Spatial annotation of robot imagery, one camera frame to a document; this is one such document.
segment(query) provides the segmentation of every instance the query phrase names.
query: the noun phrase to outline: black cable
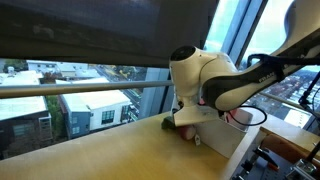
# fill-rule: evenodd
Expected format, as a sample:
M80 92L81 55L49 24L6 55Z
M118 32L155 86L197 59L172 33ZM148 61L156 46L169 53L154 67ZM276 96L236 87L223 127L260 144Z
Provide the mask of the black cable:
M315 111L314 111L314 98L315 98L316 95L318 94L319 90L320 90L320 88L318 88L318 90L316 91L316 93L314 93L314 95L313 95L313 97L312 97L312 111L313 111L313 112L315 112Z
M258 122L258 123L255 123L255 124L246 124L246 123L242 123L242 122L238 121L236 118L233 117L233 115L230 113L230 111L228 111L227 113L228 113L228 114L232 117L232 119L233 119L234 121L236 121L238 124L241 124L241 125L243 125L243 126L257 126L257 125L263 124L264 122L267 121L268 115L267 115L267 113L265 113L262 109L257 108L257 107L254 107L254 106L246 106L246 105L240 106L239 108L242 108L242 107L253 108L253 109L256 109L256 110L260 111L260 112L264 115L264 119L263 119L261 122Z

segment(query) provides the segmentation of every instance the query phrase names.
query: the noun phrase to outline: wooden table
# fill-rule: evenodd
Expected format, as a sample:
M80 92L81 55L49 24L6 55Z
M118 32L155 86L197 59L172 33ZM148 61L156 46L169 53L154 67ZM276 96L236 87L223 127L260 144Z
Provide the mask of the wooden table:
M182 140L173 130L162 130L161 122L167 115L0 161L0 179L228 179L259 131L258 127L250 128L227 159L204 144L195 146ZM319 140L277 118L269 119L265 128L302 148L310 150L311 143Z

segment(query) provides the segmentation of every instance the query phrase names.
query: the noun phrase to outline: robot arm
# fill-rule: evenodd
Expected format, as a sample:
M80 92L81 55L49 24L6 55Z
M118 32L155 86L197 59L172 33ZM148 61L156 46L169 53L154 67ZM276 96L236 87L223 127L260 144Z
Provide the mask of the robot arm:
M200 97L206 105L218 111L230 111L242 105L262 89L283 80L303 65L320 64L319 59L288 59L264 54L252 55L260 61L245 71L239 72L224 53L208 53L196 47L184 46L170 58L170 71L175 85L176 98L183 106L174 115L179 125L208 121L215 115L198 106Z

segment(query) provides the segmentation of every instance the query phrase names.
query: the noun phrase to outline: sky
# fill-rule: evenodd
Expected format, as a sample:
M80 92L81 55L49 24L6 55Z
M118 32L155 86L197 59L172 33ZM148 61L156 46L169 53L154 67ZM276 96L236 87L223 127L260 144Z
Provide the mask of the sky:
M231 25L237 5L241 0L221 0L206 41L207 51L220 51ZM254 53L270 54L285 41L284 18L293 0L269 0L256 30L243 57ZM319 71L319 66L306 66L304 69Z

